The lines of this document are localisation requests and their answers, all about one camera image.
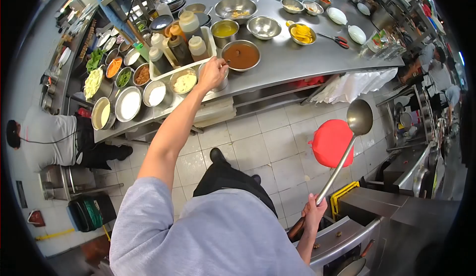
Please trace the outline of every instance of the white plastic tray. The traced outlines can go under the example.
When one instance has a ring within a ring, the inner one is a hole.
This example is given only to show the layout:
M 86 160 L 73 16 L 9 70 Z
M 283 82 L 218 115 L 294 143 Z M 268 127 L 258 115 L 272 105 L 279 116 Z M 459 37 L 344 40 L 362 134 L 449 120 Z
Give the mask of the white plastic tray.
M 157 81 L 157 80 L 160 80 L 160 79 L 163 79 L 163 78 L 166 78 L 166 77 L 170 77 L 171 75 L 175 74 L 176 72 L 182 71 L 184 69 L 193 68 L 193 67 L 196 67 L 196 69 L 198 69 L 199 66 L 202 63 L 206 63 L 207 61 L 210 60 L 211 57 L 217 56 L 217 45 L 215 44 L 215 40 L 213 40 L 211 30 L 206 26 L 202 26 L 200 28 L 202 29 L 203 38 L 204 38 L 205 44 L 207 46 L 208 55 L 210 57 L 206 58 L 204 60 L 200 60 L 200 61 L 188 64 L 188 65 L 179 67 L 179 68 L 177 68 L 173 71 L 169 71 L 169 72 L 167 72 L 165 74 L 162 74 L 162 75 L 158 75 L 159 72 L 158 72 L 157 68 L 155 67 L 155 65 L 151 61 L 149 61 L 150 79 L 152 81 Z

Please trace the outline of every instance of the wall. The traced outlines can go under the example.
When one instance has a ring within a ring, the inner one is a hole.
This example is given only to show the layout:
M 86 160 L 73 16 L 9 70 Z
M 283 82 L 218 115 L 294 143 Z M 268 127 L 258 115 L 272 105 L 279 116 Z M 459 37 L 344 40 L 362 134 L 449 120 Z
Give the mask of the wall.
M 9 172 L 12 180 L 18 207 L 20 207 L 20 202 L 15 181 L 22 181 L 28 204 L 27 209 L 21 209 L 24 218 L 27 219 L 28 214 L 33 209 L 39 209 L 46 223 L 44 227 L 34 227 L 32 224 L 27 224 L 33 237 L 50 235 L 72 228 L 66 213 L 67 202 L 45 200 L 43 198 L 39 175 L 33 173 L 26 166 L 25 156 L 21 149 L 15 151 L 6 144 L 5 126 L 9 119 L 21 123 L 30 106 L 39 104 L 41 94 L 39 79 L 50 65 L 51 58 L 61 37 L 58 28 L 55 26 L 53 15 L 65 1 L 51 0 L 42 11 L 28 34 L 18 58 L 12 64 L 15 70 L 9 73 L 8 82 L 2 85 L 4 90 L 6 89 L 3 94 L 1 112 L 2 156 L 8 167 L 6 171 Z M 50 256 L 103 234 L 102 229 L 90 233 L 69 233 L 39 241 L 38 247 L 44 256 Z

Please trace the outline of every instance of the ladle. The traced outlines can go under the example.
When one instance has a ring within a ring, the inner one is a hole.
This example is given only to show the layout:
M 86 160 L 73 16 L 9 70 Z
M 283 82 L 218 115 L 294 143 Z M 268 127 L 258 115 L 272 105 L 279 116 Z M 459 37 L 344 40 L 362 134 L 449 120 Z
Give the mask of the ladle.
M 316 205 L 319 205 L 322 200 L 325 198 L 327 192 L 330 190 L 330 187 L 334 183 L 337 178 L 337 175 L 342 169 L 344 162 L 347 159 L 347 156 L 352 150 L 352 146 L 354 146 L 354 142 L 358 136 L 362 136 L 367 134 L 370 129 L 372 128 L 373 124 L 373 115 L 372 109 L 368 105 L 368 103 L 364 100 L 355 100 L 353 101 L 349 109 L 347 110 L 347 124 L 349 125 L 350 130 L 354 133 L 352 139 L 350 140 L 349 145 L 347 146 L 346 152 L 342 156 L 342 159 L 339 161 L 337 168 L 332 173 L 329 181 L 327 181 L 326 185 L 322 189 L 321 193 L 319 194 L 318 198 L 316 199 Z M 296 224 L 289 229 L 288 238 L 291 240 L 303 227 L 305 218 L 301 217 Z

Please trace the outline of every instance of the black hair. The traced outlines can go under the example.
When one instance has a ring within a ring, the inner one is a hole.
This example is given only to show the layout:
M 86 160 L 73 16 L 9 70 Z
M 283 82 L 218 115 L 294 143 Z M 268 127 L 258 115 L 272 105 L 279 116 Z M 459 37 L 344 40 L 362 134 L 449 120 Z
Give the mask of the black hair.
M 15 120 L 9 120 L 7 123 L 7 143 L 12 148 L 20 148 L 20 137 L 17 133 Z
M 437 47 L 437 52 L 440 55 L 440 62 L 444 63 L 446 61 L 446 54 L 445 54 L 443 48 Z

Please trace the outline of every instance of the hand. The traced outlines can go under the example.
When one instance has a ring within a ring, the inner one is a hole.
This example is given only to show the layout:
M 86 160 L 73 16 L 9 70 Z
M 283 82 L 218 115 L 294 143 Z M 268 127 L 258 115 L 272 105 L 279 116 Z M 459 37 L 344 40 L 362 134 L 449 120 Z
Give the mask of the hand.
M 319 229 L 319 222 L 324 216 L 324 212 L 327 209 L 327 201 L 323 199 L 319 206 L 316 206 L 316 200 L 319 195 L 313 195 L 312 193 L 307 196 L 307 203 L 304 209 L 301 211 L 301 216 L 306 218 L 304 223 L 304 230 L 317 233 Z
M 213 56 L 203 67 L 198 86 L 206 92 L 217 87 L 225 78 L 228 65 L 223 58 Z

